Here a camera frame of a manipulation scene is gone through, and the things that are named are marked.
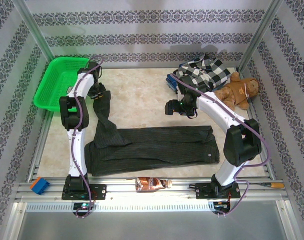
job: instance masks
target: patterned wallpaper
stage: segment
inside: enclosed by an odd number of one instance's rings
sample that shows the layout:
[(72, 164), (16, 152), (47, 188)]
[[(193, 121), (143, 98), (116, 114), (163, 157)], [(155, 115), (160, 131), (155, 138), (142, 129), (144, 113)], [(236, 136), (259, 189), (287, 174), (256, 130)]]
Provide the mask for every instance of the patterned wallpaper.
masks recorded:
[(0, 0), (0, 238), (45, 117), (33, 96), (46, 64), (13, 3)]
[(203, 52), (236, 66), (270, 0), (28, 0), (55, 56), (101, 55), (106, 68), (177, 67)]
[(245, 76), (260, 82), (255, 114), (304, 238), (304, 1), (282, 3)]

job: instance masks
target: blue block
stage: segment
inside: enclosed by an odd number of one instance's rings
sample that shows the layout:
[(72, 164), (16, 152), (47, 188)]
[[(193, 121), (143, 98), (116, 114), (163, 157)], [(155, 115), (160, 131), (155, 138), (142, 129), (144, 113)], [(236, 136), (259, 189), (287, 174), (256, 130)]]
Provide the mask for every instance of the blue block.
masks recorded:
[(176, 80), (172, 78), (170, 74), (167, 75), (167, 78), (165, 80), (168, 82), (169, 85), (171, 85), (171, 88), (173, 90), (176, 90)]
[(168, 80), (168, 78), (166, 79), (166, 84), (168, 85), (168, 87), (170, 88), (170, 89), (172, 89), (173, 91), (175, 91), (176, 90), (176, 88), (175, 87), (173, 87), (173, 85), (169, 82), (169, 80)]
[(31, 190), (33, 190), (34, 193), (41, 195), (49, 184), (50, 183), (42, 177), (38, 177), (31, 186)]

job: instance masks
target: cable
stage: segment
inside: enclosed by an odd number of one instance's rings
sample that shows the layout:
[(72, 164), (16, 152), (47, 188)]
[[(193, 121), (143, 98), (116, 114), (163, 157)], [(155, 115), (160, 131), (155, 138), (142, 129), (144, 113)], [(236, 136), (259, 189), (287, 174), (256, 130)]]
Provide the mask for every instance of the cable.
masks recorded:
[(88, 59), (87, 63), (85, 64), (85, 68), (90, 63), (90, 61), (93, 60), (94, 58), (99, 58), (99, 56), (97, 54), (94, 54), (93, 56), (91, 56), (90, 59)]
[(87, 192), (88, 192), (88, 195), (89, 195), (89, 201), (90, 201), (90, 205), (89, 205), (89, 208), (88, 208), (88, 211), (87, 211), (86, 214), (84, 214), (83, 216), (79, 216), (79, 215), (78, 215), (78, 211), (81, 210), (82, 208), (78, 208), (78, 209), (76, 210), (76, 212), (75, 212), (76, 217), (77, 217), (77, 218), (82, 218), (82, 219), (84, 219), (85, 217), (87, 217), (87, 216), (90, 214), (90, 212), (91, 212), (91, 207), (92, 207), (92, 194), (91, 194), (90, 186), (89, 186), (89, 184), (87, 183), (87, 181), (86, 181), (86, 179), (85, 179), (85, 177), (84, 177), (84, 175), (83, 175), (81, 169), (79, 168), (79, 166), (78, 166), (78, 164), (77, 164), (77, 162), (76, 162), (75, 156), (74, 156), (74, 140), (75, 140), (75, 136), (76, 136), (75, 133), (76, 133), (76, 130), (81, 126), (82, 121), (83, 121), (83, 109), (82, 109), (81, 103), (80, 103), (80, 101), (78, 100), (76, 94), (77, 94), (77, 88), (78, 88), (79, 84), (81, 83), (81, 81), (82, 81), (90, 72), (92, 72), (92, 71), (94, 71), (95, 69), (99, 68), (100, 65), (103, 63), (103, 61), (104, 61), (104, 60), (102, 59), (101, 62), (100, 62), (97, 66), (95, 66), (94, 68), (92, 68), (91, 70), (89, 70), (88, 72), (86, 72), (86, 73), (81, 77), (81, 79), (77, 82), (77, 84), (76, 84), (76, 86), (75, 86), (75, 89), (74, 89), (74, 98), (75, 98), (75, 100), (76, 100), (76, 102), (77, 102), (77, 105), (78, 105), (78, 107), (79, 107), (79, 109), (80, 109), (80, 121), (79, 121), (79, 123), (77, 124), (77, 126), (74, 128), (74, 131), (73, 131), (72, 142), (71, 142), (71, 155), (72, 155), (73, 163), (75, 164), (75, 166), (76, 166), (78, 172), (80, 173), (80, 175), (81, 175), (81, 177), (82, 177), (82, 179), (83, 179), (83, 181), (84, 181), (84, 183), (85, 183), (85, 185), (86, 185)]
[(255, 136), (257, 136), (262, 143), (264, 144), (265, 148), (266, 148), (266, 152), (267, 152), (267, 156), (266, 156), (266, 160), (259, 163), (259, 164), (250, 164), (250, 165), (243, 165), (240, 167), (240, 169), (235, 173), (233, 179), (237, 182), (237, 183), (246, 183), (247, 187), (243, 193), (243, 195), (241, 196), (241, 198), (239, 199), (239, 201), (233, 206), (233, 208), (228, 212), (228, 213), (223, 213), (221, 212), (224, 216), (230, 214), (231, 212), (233, 212), (237, 206), (240, 204), (240, 202), (243, 200), (245, 194), (247, 193), (247, 190), (249, 188), (249, 182), (246, 180), (237, 180), (236, 177), (237, 175), (242, 171), (243, 168), (253, 168), (253, 167), (259, 167), (259, 166), (263, 166), (265, 164), (267, 164), (267, 162), (270, 160), (270, 150), (269, 147), (267, 145), (267, 142), (265, 141), (265, 139), (258, 134), (253, 128), (251, 128), (250, 126), (248, 126), (247, 124), (245, 124), (244, 122), (242, 122), (240, 119), (236, 118), (223, 104), (221, 104), (220, 102), (218, 102), (216, 99), (206, 95), (205, 93), (201, 92), (200, 90), (195, 89), (194, 87), (187, 85), (186, 83), (182, 82), (180, 79), (178, 79), (174, 74), (170, 74), (171, 77), (173, 77), (177, 82), (179, 82), (180, 84), (182, 84), (183, 86), (185, 86), (188, 89), (191, 89), (195, 92), (197, 92), (198, 94), (201, 94), (202, 96), (206, 97), (207, 99), (213, 101), (213, 103), (216, 103), (217, 105), (219, 105), (228, 115), (230, 115), (234, 120), (236, 120), (238, 123), (242, 124), (245, 128), (247, 128), (248, 130), (250, 130)]

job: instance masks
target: black pants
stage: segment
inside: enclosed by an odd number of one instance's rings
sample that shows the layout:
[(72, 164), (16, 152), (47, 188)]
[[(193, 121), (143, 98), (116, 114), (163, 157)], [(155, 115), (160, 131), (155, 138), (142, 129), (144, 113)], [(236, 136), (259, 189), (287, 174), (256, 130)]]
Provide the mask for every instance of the black pants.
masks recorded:
[(93, 176), (219, 162), (211, 126), (117, 129), (108, 120), (110, 99), (106, 91), (93, 103), (99, 120), (94, 140), (85, 146)]

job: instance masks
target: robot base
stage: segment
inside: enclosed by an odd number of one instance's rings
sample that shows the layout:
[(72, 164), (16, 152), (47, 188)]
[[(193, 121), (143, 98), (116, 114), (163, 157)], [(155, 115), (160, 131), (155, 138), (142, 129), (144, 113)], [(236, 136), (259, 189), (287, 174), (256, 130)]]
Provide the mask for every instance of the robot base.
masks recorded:
[[(105, 200), (106, 184), (89, 184), (92, 200)], [(81, 177), (68, 175), (62, 193), (62, 200), (88, 201), (89, 195)]]
[(229, 185), (221, 186), (216, 180), (215, 175), (212, 176), (211, 182), (201, 182), (190, 184), (190, 189), (195, 189), (196, 199), (239, 199), (241, 197), (238, 184), (232, 182)]

